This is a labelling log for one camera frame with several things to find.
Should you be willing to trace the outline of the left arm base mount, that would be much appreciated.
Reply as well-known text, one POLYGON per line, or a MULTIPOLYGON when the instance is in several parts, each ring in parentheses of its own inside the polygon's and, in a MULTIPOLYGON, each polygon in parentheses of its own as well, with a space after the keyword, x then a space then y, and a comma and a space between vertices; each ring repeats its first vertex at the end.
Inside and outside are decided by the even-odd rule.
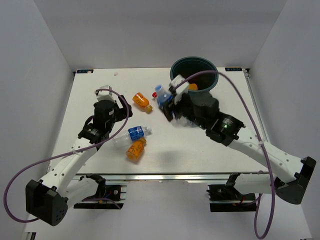
POLYGON ((127 186, 106 181, 94 195, 76 203, 74 209, 121 210, 127 195, 127 186))

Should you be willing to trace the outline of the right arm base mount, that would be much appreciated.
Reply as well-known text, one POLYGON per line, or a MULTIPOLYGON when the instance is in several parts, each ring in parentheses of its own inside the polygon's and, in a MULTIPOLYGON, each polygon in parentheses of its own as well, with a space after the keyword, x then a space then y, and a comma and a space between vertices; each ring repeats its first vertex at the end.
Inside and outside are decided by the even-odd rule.
POLYGON ((254 193, 242 194, 234 185, 240 173, 232 173, 225 184, 210 184, 209 196, 211 213, 255 212, 257 200, 254 193))

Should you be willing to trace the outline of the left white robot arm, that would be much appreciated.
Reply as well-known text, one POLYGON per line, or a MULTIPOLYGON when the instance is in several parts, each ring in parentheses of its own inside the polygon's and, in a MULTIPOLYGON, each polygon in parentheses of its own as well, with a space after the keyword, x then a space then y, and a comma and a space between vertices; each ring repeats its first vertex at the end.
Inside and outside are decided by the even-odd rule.
POLYGON ((106 180, 98 174, 89 173, 76 184, 70 183, 87 160, 112 138, 110 133, 115 123, 126 122, 133 115, 123 95, 118 96, 118 102, 107 96, 94 103, 94 114, 85 122, 70 155, 63 156, 40 180, 29 181, 25 188, 26 211, 29 214, 56 226, 69 208, 86 198, 99 200, 108 194, 106 180))

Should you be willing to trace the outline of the blue label bottle front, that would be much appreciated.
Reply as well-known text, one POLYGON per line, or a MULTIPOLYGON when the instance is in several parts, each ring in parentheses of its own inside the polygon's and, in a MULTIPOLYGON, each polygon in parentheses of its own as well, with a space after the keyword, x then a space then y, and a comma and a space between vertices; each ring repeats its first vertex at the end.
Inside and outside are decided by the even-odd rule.
POLYGON ((165 101, 167 100, 170 101, 173 98, 171 93, 166 91, 161 84, 155 87, 155 93, 156 93, 157 104, 159 107, 162 106, 165 101))

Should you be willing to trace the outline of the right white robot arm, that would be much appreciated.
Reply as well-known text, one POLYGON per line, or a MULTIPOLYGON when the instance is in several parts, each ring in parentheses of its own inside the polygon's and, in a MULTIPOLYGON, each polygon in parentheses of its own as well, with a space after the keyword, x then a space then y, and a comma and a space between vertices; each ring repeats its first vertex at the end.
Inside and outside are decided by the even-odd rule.
POLYGON ((186 118, 205 130, 212 141, 241 152, 271 173, 232 173, 223 193, 236 200, 247 194, 275 194, 282 200, 301 204, 316 166, 311 157, 299 158, 259 139, 237 118, 220 111, 219 101, 209 93, 180 98, 158 97, 158 106, 168 121, 186 118))

